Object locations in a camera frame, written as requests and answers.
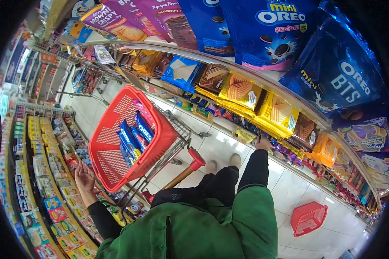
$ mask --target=person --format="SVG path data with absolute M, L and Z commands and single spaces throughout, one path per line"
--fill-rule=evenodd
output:
M 217 163 L 197 187 L 159 191 L 147 214 L 124 228 L 93 193 L 95 175 L 87 165 L 75 181 L 96 228 L 105 239 L 97 259 L 277 258 L 278 229 L 268 184 L 269 140 L 260 136 L 238 182 L 241 158 L 217 170 Z

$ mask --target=shopping cart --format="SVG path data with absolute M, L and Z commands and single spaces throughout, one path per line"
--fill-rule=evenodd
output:
M 132 168 L 129 168 L 119 150 L 120 139 L 116 132 L 119 131 L 119 124 L 124 120 L 129 125 L 134 124 L 137 108 L 132 102 L 133 99 L 138 99 L 150 113 L 156 126 L 156 133 L 141 157 Z M 178 163 L 175 157 L 185 147 L 194 159 L 193 162 L 162 190 L 173 188 L 193 171 L 205 165 L 203 158 L 190 146 L 192 134 L 200 138 L 207 136 L 207 133 L 193 132 L 171 111 L 163 111 L 152 104 L 142 91 L 128 85 L 114 98 L 89 141 L 92 167 L 99 181 L 109 192 L 117 191 L 124 184 L 137 179 L 124 197 L 115 204 L 122 207 L 123 211 L 136 193 L 146 188 L 167 163 Z M 144 194 L 147 201 L 151 203 L 153 195 L 147 191 Z

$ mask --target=red shopping basket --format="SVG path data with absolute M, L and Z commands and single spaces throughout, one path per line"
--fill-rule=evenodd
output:
M 291 226 L 294 236 L 299 237 L 321 227 L 327 215 L 327 205 L 316 202 L 298 207 L 292 213 Z
M 136 163 L 129 168 L 119 149 L 117 135 L 124 120 L 132 126 L 137 111 L 133 99 L 138 99 L 150 113 L 156 126 L 154 137 Z M 89 155 L 97 178 L 109 192 L 119 190 L 125 183 L 145 175 L 174 143 L 179 133 L 157 110 L 142 91 L 127 85 L 115 96 L 105 111 L 89 141 Z

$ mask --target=white sneaker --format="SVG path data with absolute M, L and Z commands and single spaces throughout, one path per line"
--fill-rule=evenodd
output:
M 210 160 L 206 163 L 206 174 L 216 174 L 218 172 L 218 163 L 215 160 Z
M 230 165 L 236 166 L 238 169 L 241 167 L 241 156 L 238 154 L 233 154 L 229 159 Z

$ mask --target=chocolate wafer package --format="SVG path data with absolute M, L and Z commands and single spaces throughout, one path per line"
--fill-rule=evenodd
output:
M 231 75 L 219 93 L 216 104 L 252 121 L 262 90 L 238 75 Z
M 143 41 L 147 37 L 147 34 L 122 17 L 116 10 L 104 4 L 93 7 L 81 17 L 81 21 L 122 40 Z
M 235 62 L 255 71 L 288 71 L 316 29 L 319 0 L 220 0 Z
M 145 5 L 146 10 L 143 10 L 143 13 L 154 14 L 155 18 L 160 20 L 159 23 L 161 23 L 162 28 L 167 29 L 168 36 L 173 39 L 177 46 L 198 49 L 196 36 L 177 0 L 163 0 L 162 2 L 141 0 L 140 3 Z
M 153 76 L 157 79 L 161 79 L 173 58 L 173 54 L 163 53 L 160 60 L 157 62 L 156 66 L 153 69 Z
M 316 123 L 300 113 L 298 115 L 297 123 L 295 124 L 294 132 L 292 136 L 288 138 L 288 141 L 294 146 L 311 153 L 316 144 L 319 131 L 320 129 L 317 128 Z
M 222 57 L 235 55 L 219 1 L 184 0 L 179 4 L 196 35 L 200 51 Z
M 294 131 L 299 111 L 273 92 L 267 92 L 253 122 L 275 137 L 287 138 Z

